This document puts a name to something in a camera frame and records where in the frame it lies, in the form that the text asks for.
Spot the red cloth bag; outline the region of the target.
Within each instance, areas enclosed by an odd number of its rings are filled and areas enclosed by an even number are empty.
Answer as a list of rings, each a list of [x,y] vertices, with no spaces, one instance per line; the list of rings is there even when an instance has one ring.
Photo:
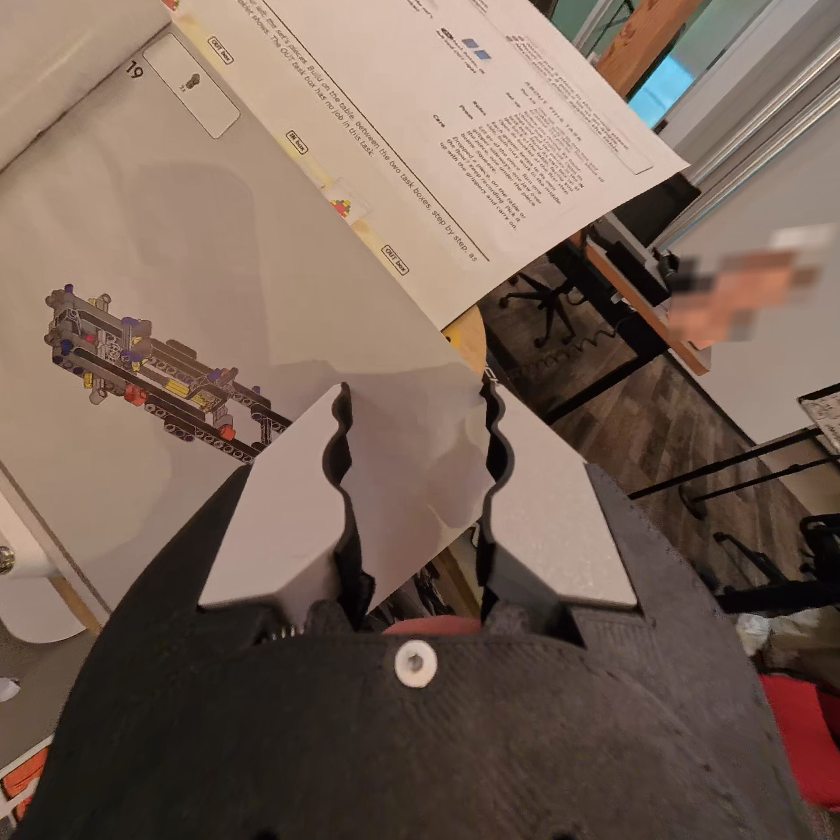
[[[838,689],[782,673],[759,678],[802,799],[837,814]]]

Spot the printed white paper sheet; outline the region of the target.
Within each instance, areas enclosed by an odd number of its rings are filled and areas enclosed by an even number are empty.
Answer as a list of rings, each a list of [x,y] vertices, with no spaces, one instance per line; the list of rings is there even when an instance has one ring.
[[[531,2],[163,2],[438,328],[679,158]]]

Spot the orange object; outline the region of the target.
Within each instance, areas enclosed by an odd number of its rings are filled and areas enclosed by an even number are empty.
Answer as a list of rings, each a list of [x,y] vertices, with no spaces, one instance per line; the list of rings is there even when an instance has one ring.
[[[1,770],[1,819],[20,822],[44,772],[51,738],[29,749]]]

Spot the lego instruction booklet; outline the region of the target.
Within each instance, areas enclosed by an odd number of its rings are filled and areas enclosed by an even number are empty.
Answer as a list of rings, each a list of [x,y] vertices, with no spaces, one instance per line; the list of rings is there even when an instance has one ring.
[[[296,419],[351,390],[373,603],[478,518],[480,378],[333,218],[215,70],[193,116],[146,56],[185,37],[160,2],[2,2],[2,461],[113,607],[238,467],[51,361],[51,291],[106,293]]]

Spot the black office chair base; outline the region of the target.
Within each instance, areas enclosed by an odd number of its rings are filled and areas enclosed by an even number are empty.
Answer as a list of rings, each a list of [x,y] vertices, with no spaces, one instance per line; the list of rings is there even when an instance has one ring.
[[[553,322],[556,317],[560,318],[563,326],[567,330],[567,335],[565,335],[561,340],[562,345],[568,346],[571,344],[572,340],[576,337],[577,332],[575,331],[561,300],[563,296],[572,291],[573,286],[569,280],[565,280],[558,287],[548,287],[541,281],[535,280],[523,272],[519,272],[510,277],[507,280],[507,283],[512,287],[517,287],[518,284],[525,283],[531,290],[515,290],[508,293],[499,299],[499,308],[508,308],[511,300],[519,299],[536,302],[538,304],[538,310],[541,310],[544,313],[543,335],[533,341],[533,345],[536,349],[542,349],[549,341],[552,334]]]

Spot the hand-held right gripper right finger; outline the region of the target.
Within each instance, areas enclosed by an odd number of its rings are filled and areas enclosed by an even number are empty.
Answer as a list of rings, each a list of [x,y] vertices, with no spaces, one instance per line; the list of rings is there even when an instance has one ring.
[[[482,622],[501,602],[538,634],[559,629],[572,607],[635,611],[586,461],[504,385],[480,393],[491,478],[476,547]]]

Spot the aluminium frame rails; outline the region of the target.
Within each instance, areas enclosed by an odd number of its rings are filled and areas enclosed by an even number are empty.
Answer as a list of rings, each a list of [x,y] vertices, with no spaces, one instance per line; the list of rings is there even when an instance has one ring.
[[[672,246],[754,176],[838,110],[838,2],[814,2],[785,32],[772,29],[778,3],[744,32],[668,115],[692,127],[675,149],[690,162],[700,195],[654,240]]]

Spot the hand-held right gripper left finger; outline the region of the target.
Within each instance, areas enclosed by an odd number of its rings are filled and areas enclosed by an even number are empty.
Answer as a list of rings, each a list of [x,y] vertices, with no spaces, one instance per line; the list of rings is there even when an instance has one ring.
[[[350,387],[328,389],[255,460],[206,578],[205,609],[260,604],[303,627],[315,602],[338,603],[358,631],[375,589],[363,569],[352,500]]]

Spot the wooden beam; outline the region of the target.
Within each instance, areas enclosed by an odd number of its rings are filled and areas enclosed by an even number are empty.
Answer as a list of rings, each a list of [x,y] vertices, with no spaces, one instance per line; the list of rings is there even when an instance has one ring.
[[[702,1],[643,1],[617,33],[595,68],[624,100]]]

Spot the white book stand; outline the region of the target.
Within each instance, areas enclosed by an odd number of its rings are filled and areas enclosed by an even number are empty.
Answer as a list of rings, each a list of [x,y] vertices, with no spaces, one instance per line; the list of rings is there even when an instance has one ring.
[[[2,623],[18,639],[48,644],[84,630],[97,634],[102,625],[74,588],[60,574],[38,539],[21,518],[23,502],[12,502],[10,479],[2,482]]]

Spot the wooden desk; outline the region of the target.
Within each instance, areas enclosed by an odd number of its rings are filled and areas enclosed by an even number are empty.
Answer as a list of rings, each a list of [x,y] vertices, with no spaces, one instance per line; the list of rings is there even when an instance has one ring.
[[[606,252],[599,245],[593,243],[583,235],[582,231],[570,237],[574,242],[583,248],[588,261],[604,276],[607,282],[615,289],[616,294],[623,298],[636,312],[638,312],[646,323],[656,331],[657,335],[667,342],[668,347],[673,351],[675,357],[693,375],[702,376],[711,370],[711,350],[698,350],[693,343],[680,342],[671,335],[668,323],[668,312],[663,304],[651,306],[644,295],[635,287],[630,279],[618,269],[609,258]]]

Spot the black floor stand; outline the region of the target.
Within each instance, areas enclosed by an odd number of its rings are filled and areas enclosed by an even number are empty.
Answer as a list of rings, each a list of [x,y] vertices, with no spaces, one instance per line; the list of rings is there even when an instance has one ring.
[[[823,439],[823,457],[804,464],[794,463],[781,470],[740,481],[717,490],[696,493],[692,484],[701,478],[720,473],[726,469],[758,460],[783,449]],[[659,492],[676,488],[679,498],[690,515],[699,521],[707,517],[708,502],[746,491],[762,484],[828,465],[838,466],[838,443],[835,443],[824,427],[811,425],[775,440],[754,446],[748,451],[714,463],[693,469],[685,474],[663,480],[652,486],[630,493],[629,498],[639,501]],[[781,568],[766,554],[748,548],[727,532],[715,532],[712,536],[717,544],[729,543],[762,574],[766,582],[748,589],[737,590],[731,586],[720,586],[713,575],[705,574],[696,567],[699,577],[710,585],[711,593],[717,599],[720,609],[729,615],[754,614],[766,616],[788,616],[803,611],[831,607],[839,604],[839,515],[838,513],[815,514],[800,522],[800,534],[807,551],[805,562],[799,572],[801,580],[788,578]]]

